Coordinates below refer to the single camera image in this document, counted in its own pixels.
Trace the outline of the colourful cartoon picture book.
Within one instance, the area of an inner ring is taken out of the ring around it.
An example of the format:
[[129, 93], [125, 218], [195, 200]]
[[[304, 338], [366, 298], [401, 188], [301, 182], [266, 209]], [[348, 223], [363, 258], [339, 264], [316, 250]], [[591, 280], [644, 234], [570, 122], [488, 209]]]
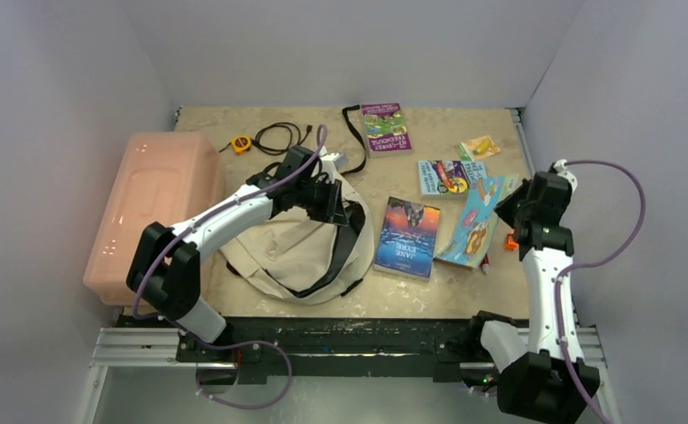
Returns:
[[499, 221], [495, 207], [514, 191], [517, 183], [518, 174], [479, 178], [471, 183], [463, 212], [450, 240], [435, 255], [435, 259], [469, 269], [480, 269]]

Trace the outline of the beige canvas backpack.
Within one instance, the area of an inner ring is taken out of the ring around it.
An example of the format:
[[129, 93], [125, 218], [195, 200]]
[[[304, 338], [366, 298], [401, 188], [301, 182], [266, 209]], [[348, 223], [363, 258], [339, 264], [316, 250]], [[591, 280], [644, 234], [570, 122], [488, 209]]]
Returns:
[[220, 248], [230, 270], [272, 298], [310, 306], [343, 297], [363, 282], [374, 259], [364, 198], [331, 161], [322, 170], [342, 184], [346, 226], [316, 222], [293, 208]]

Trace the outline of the Jane Eyre blue book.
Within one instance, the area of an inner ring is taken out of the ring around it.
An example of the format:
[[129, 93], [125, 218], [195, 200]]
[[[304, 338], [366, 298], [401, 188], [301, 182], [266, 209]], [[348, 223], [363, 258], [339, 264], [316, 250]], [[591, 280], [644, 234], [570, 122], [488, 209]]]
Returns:
[[390, 196], [374, 253], [374, 269], [428, 281], [441, 210]]

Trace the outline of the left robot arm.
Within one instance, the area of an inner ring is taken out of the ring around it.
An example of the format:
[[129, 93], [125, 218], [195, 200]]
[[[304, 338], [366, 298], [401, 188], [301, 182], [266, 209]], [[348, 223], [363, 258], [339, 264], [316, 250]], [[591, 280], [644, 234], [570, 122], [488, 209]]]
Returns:
[[154, 222], [140, 236], [126, 284], [136, 303], [193, 333], [209, 360], [227, 358], [232, 337], [226, 320], [201, 295], [203, 262], [242, 232], [291, 208], [310, 219], [345, 225], [342, 183], [337, 169], [345, 156], [324, 147], [291, 148], [284, 159], [252, 175], [231, 196], [172, 226]]

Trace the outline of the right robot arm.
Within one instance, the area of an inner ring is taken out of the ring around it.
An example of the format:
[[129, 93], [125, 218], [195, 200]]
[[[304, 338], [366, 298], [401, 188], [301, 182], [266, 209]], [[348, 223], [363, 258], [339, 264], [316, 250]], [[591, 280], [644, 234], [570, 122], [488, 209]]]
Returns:
[[576, 422], [600, 384], [575, 329], [574, 244], [571, 230], [561, 225], [576, 187], [567, 170], [539, 171], [497, 203], [495, 213], [513, 230], [527, 281], [528, 336], [523, 340], [510, 318], [485, 311], [478, 315], [480, 326], [465, 335], [472, 357], [495, 364], [499, 409], [542, 423]]

